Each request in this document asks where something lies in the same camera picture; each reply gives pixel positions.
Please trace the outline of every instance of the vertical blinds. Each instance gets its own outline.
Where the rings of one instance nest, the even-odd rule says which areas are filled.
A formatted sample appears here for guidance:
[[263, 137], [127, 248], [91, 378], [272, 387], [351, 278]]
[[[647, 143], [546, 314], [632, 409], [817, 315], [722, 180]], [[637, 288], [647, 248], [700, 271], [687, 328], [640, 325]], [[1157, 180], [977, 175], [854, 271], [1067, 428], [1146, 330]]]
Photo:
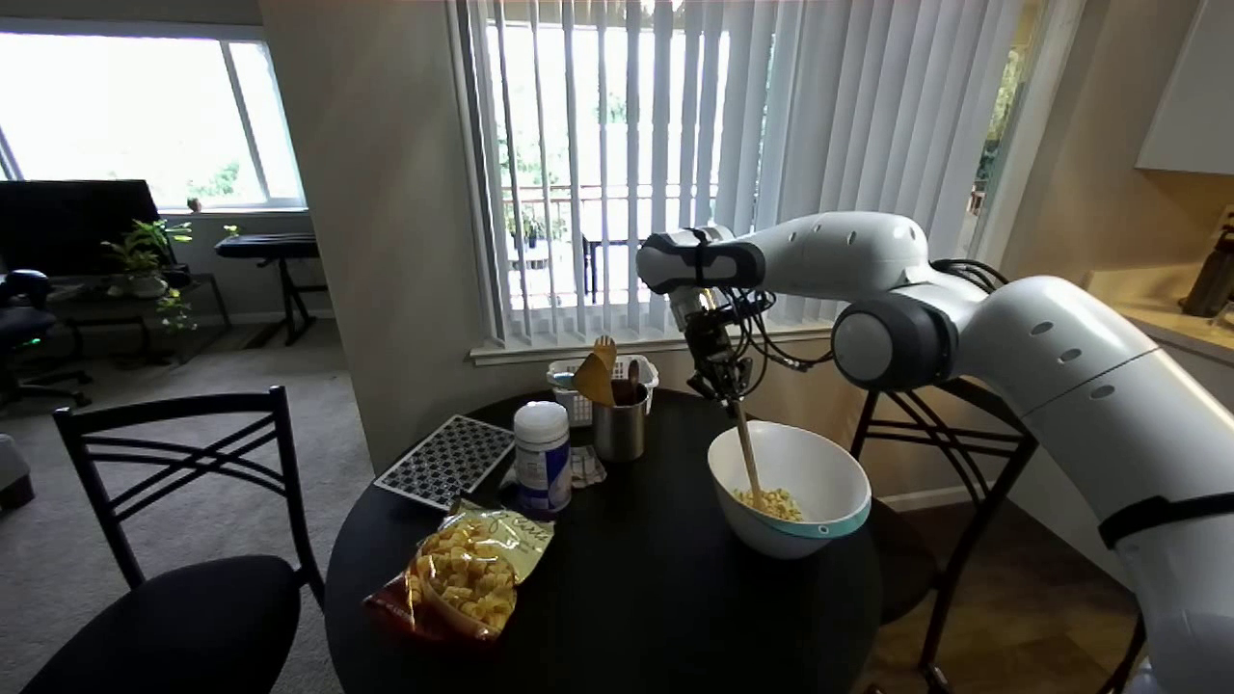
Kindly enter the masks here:
[[[959, 253], [1018, 0], [468, 0], [464, 82], [509, 347], [673, 334], [653, 233], [876, 209]], [[777, 301], [770, 325], [829, 319]]]

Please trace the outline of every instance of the box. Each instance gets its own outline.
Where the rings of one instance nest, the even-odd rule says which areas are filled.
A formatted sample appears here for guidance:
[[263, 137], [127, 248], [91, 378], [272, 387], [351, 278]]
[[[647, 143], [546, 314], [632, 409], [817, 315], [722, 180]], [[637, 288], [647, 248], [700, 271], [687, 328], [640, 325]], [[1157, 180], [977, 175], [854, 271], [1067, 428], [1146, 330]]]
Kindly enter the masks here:
[[[647, 387], [647, 414], [653, 414], [653, 401], [655, 401], [655, 387], [659, 387], [659, 370], [653, 360], [642, 356], [615, 356], [613, 361], [613, 378], [628, 378], [628, 365], [640, 365], [640, 383]], [[581, 360], [576, 361], [546, 361], [542, 378], [550, 387], [550, 396], [572, 414], [572, 428], [591, 428], [591, 401], [578, 396], [576, 388], [576, 370], [581, 365]]]

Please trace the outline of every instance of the cup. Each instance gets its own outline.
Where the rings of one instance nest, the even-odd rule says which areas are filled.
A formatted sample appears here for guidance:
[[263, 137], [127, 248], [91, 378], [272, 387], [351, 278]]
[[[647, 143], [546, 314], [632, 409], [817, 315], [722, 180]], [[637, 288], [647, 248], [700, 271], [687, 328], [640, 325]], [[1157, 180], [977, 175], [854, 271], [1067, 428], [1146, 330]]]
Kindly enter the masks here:
[[647, 450], [647, 387], [613, 383], [613, 403], [595, 403], [595, 456], [602, 464], [642, 457]]

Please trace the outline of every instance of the kitchen counter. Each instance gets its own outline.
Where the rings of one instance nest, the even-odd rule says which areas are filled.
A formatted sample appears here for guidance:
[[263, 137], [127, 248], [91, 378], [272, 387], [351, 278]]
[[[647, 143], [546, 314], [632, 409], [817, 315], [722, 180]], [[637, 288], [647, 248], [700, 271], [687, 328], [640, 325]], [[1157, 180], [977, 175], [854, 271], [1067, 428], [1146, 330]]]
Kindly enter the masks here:
[[1200, 262], [1094, 271], [1088, 278], [1088, 294], [1132, 319], [1157, 343], [1172, 343], [1234, 365], [1234, 325], [1180, 314], [1180, 301], [1191, 294], [1196, 278]]

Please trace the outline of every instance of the window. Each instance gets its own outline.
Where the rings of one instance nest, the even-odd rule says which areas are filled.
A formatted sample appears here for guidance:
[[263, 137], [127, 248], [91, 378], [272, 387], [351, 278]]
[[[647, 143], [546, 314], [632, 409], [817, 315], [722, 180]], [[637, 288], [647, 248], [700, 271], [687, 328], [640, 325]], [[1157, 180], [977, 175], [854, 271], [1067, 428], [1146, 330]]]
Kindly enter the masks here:
[[2, 179], [145, 179], [159, 209], [304, 209], [259, 40], [0, 35]]
[[[457, 4], [495, 338], [680, 334], [632, 271], [653, 233], [879, 209], [912, 215], [938, 258], [968, 253], [1028, 4]], [[833, 314], [784, 296], [770, 325]]]

